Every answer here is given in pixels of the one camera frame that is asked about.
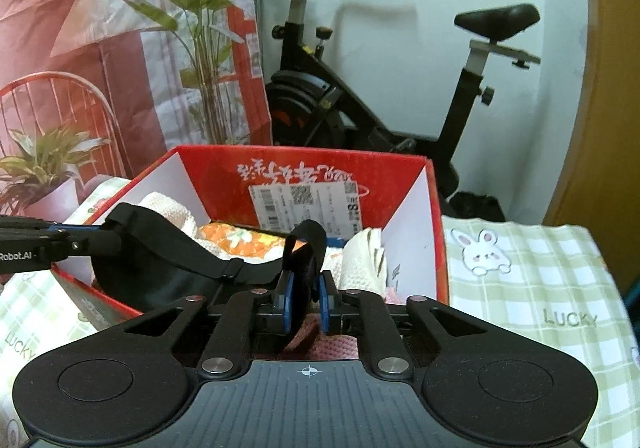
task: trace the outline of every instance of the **plastic bag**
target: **plastic bag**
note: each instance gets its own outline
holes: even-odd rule
[[[64,221],[178,144],[271,144],[253,0],[0,0],[0,213]]]

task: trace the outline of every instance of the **plant pot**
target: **plant pot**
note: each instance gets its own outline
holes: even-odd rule
[[[73,179],[67,179],[49,195],[25,208],[24,214],[26,217],[45,221],[64,222],[78,209],[78,206],[76,182]]]

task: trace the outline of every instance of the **black trash bag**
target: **black trash bag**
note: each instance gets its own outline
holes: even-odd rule
[[[498,199],[491,195],[458,192],[449,201],[459,219],[483,219],[489,222],[506,222]]]

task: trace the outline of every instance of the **cardboard box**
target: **cardboard box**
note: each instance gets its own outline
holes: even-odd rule
[[[297,193],[300,186],[308,186],[302,191],[315,197],[315,205],[303,207],[312,213],[321,208],[325,228],[338,227],[333,234],[353,234],[360,221],[364,227],[383,229],[387,285],[401,297],[422,294],[448,303],[440,208],[433,167],[424,157],[289,147],[179,146],[104,203],[87,224],[104,222],[119,202],[137,204],[149,193],[159,192],[183,204],[198,225],[216,219],[260,226],[261,219],[262,227],[272,221],[283,226],[291,217],[289,210],[298,209],[289,200],[276,214],[271,199],[296,197],[292,190]],[[346,225],[353,226],[350,233]],[[89,258],[61,262],[56,277],[97,329],[139,314],[87,285],[92,280]]]

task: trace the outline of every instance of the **red wire chair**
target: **red wire chair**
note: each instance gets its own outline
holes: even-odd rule
[[[126,177],[118,150],[118,123],[104,94],[91,82],[69,72],[37,72],[0,88],[0,153],[16,155],[9,130],[38,136],[63,124],[88,131],[91,139],[109,140],[92,152],[94,163],[80,168],[82,182],[98,174]]]

